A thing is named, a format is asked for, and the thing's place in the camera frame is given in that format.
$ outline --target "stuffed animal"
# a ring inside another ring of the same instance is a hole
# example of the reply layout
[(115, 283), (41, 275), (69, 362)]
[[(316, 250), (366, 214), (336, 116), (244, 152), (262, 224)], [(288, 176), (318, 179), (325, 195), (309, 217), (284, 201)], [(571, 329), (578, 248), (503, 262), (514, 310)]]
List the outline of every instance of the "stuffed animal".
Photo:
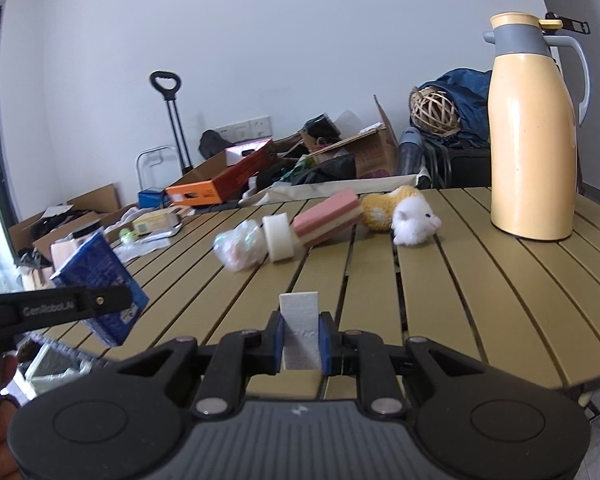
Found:
[(388, 231), (391, 228), (392, 218), (398, 202), (410, 196), (421, 196), (419, 190), (411, 186), (400, 186), (395, 191), (387, 194), (373, 193), (363, 197), (362, 223), (372, 231)]
[(429, 203), (419, 194), (402, 200), (394, 210), (391, 228), (395, 245), (418, 245), (433, 236), (442, 220), (433, 214)]

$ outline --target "blue tissue packet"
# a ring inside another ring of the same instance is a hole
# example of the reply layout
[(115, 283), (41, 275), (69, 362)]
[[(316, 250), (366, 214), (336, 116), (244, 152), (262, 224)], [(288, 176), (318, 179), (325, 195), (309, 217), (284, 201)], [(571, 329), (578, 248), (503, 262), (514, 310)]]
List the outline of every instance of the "blue tissue packet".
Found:
[(149, 303), (148, 296), (125, 269), (101, 233), (96, 233), (85, 241), (51, 276), (51, 280), (56, 286), (82, 285), (98, 288), (126, 285), (131, 290), (133, 303), (130, 308), (83, 320), (106, 346), (122, 345)]

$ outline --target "woven basket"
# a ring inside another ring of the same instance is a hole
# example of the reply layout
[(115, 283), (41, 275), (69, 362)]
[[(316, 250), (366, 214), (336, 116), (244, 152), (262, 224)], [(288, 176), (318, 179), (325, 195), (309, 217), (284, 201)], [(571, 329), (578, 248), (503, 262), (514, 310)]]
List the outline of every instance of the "woven basket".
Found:
[(441, 137), (460, 131), (458, 110), (445, 91), (433, 86), (422, 90), (414, 88), (409, 95), (409, 104), (411, 120), (421, 130)]

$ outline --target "thermos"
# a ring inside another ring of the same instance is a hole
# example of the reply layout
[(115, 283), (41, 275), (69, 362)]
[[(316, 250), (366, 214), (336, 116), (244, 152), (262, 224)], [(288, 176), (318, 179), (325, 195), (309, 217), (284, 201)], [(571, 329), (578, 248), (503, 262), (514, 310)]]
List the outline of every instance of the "thermos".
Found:
[(561, 240), (571, 235), (576, 195), (576, 124), (571, 98), (549, 47), (569, 46), (580, 57), (589, 106), (590, 78), (580, 44), (571, 36), (543, 36), (562, 27), (524, 12), (491, 18), (496, 58), (489, 88), (491, 221), (516, 236)]
[(408, 128), (398, 143), (398, 172), (400, 175), (420, 173), (422, 166), (422, 137), (417, 128)]

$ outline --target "wooden table top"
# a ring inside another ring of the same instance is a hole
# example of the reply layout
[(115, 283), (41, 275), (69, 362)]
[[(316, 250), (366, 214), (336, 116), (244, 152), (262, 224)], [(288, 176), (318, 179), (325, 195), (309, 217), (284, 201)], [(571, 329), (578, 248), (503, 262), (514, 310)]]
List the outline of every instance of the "wooden table top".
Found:
[[(486, 188), (424, 195), (442, 228), (422, 246), (396, 250), (389, 233), (357, 226), (302, 258), (241, 272), (224, 269), (213, 253), (218, 233), (247, 218), (291, 218), (321, 199), (189, 218), (168, 248), (128, 264), (150, 303), (122, 346), (106, 348), (80, 323), (39, 334), (121, 360), (181, 335), (216, 343), (228, 332), (264, 328), (279, 294), (316, 290), (320, 310), (341, 330), (375, 332), (388, 344), (426, 336), (548, 388), (599, 387), (600, 206), (578, 196), (573, 235), (532, 242), (493, 227)], [(248, 393), (313, 398), (321, 383), (318, 370), (288, 370), (253, 378)], [(355, 382), (330, 378), (324, 395), (354, 397)]]

